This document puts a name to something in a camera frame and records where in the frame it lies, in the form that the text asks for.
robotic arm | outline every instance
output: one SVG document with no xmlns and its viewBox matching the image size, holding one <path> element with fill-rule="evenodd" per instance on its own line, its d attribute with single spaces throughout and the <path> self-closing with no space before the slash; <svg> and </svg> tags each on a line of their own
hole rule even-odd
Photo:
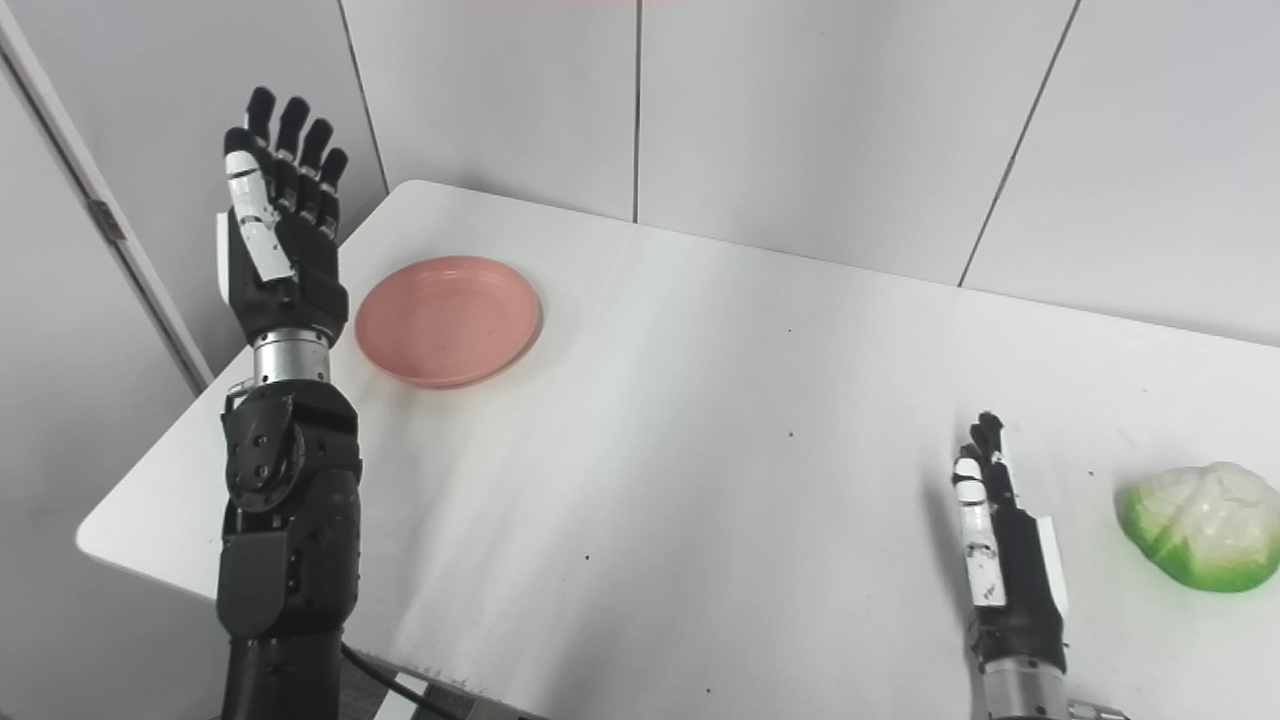
<svg viewBox="0 0 1280 720">
<path fill-rule="evenodd" d="M 223 299 L 253 347 L 253 377 L 227 397 L 227 491 L 218 618 L 230 634 L 223 720 L 335 720 L 342 629 L 356 605 L 361 474 L 356 410 L 329 384 L 347 322 L 338 282 L 333 128 L 289 100 L 274 152 L 275 96 L 253 92 L 227 132 L 232 209 L 219 215 Z"/>
<path fill-rule="evenodd" d="M 983 413 L 951 483 L 960 502 L 973 652 L 991 720 L 1128 720 L 1119 710 L 1066 697 L 1062 618 L 1066 582 L 1048 518 L 1018 506 L 1005 464 L 1004 424 Z"/>
</svg>

toy cabbage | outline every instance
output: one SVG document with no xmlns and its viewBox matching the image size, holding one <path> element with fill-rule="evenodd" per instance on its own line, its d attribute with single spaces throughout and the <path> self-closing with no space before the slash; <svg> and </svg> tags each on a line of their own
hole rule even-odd
<svg viewBox="0 0 1280 720">
<path fill-rule="evenodd" d="M 1247 591 L 1280 565 L 1280 493 L 1234 462 L 1152 475 L 1121 491 L 1117 511 L 1143 555 L 1193 588 Z"/>
</svg>

silver cylindrical joint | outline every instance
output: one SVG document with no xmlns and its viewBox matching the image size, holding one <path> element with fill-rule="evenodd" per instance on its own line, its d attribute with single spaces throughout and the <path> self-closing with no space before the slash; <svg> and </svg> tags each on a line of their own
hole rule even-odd
<svg viewBox="0 0 1280 720">
<path fill-rule="evenodd" d="M 1062 671 L 1027 655 L 1011 655 L 984 665 L 982 687 L 992 720 L 1071 720 Z"/>
<path fill-rule="evenodd" d="M 1071 701 L 1071 720 L 1129 720 L 1129 716 L 1115 707 L 1093 705 L 1092 702 Z"/>
<path fill-rule="evenodd" d="M 280 380 L 329 382 L 329 341 L 319 331 L 285 328 L 253 342 L 253 384 Z"/>
</svg>

table surface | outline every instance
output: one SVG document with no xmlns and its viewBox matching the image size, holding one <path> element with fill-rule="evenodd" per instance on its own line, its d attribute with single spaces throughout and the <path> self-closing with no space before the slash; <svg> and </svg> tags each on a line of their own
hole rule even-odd
<svg viewBox="0 0 1280 720">
<path fill-rule="evenodd" d="M 357 648 L 549 720 L 984 716 L 948 475 L 992 409 L 1059 528 L 1073 694 L 1139 720 L 1280 703 L 1280 582 L 1183 588 L 1112 503 L 1178 465 L 1280 479 L 1280 348 L 426 182 L 356 231 L 343 279 L 356 304 L 451 254 L 525 273 L 544 325 L 451 391 L 334 348 L 366 462 Z M 84 520 L 86 552 L 215 594 L 219 411 L 250 366 Z"/>
</svg>

black cable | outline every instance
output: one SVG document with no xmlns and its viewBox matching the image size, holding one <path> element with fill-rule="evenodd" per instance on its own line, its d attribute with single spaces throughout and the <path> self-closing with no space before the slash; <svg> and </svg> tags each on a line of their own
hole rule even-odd
<svg viewBox="0 0 1280 720">
<path fill-rule="evenodd" d="M 396 682 L 396 678 L 392 678 L 384 674 L 381 670 L 370 665 L 367 660 L 357 655 L 356 651 L 351 650 L 351 646 L 348 646 L 347 643 L 342 643 L 342 656 L 347 659 L 347 662 L 355 665 L 357 670 L 376 680 L 378 684 L 384 685 L 387 689 L 412 702 L 413 705 L 425 708 L 428 712 L 439 715 L 444 720 L 466 720 L 466 717 L 462 717 L 461 715 L 454 715 L 449 710 L 426 700 L 425 696 L 421 696 L 406 688 L 404 685 L 399 684 L 398 682 Z"/>
</svg>

